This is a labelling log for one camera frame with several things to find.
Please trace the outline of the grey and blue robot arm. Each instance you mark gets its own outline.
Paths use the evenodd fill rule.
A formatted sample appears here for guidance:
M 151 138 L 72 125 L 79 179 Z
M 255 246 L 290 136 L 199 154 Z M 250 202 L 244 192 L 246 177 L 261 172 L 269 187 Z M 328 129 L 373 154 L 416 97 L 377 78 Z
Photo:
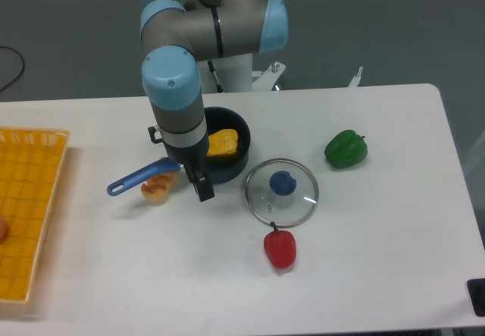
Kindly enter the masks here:
M 170 159 L 201 201 L 214 196 L 205 165 L 208 128 L 199 62 L 283 48 L 289 20 L 282 0 L 145 0 L 139 38 L 142 86 Z

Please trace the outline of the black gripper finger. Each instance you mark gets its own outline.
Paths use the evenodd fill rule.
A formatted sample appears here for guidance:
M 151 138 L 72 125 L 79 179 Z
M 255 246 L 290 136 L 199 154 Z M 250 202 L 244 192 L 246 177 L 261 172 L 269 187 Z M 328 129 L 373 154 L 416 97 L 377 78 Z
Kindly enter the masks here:
M 191 170 L 190 180 L 200 202 L 214 198 L 213 184 L 207 172 L 199 169 Z

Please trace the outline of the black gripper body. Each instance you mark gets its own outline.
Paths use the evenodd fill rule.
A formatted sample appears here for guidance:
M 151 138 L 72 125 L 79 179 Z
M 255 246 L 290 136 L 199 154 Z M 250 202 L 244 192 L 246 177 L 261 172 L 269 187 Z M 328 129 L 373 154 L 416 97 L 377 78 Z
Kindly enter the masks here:
M 183 165 L 192 172 L 205 172 L 205 157 L 208 151 L 208 140 L 200 140 L 188 147 L 176 147 L 164 144 L 167 155 L 173 161 Z

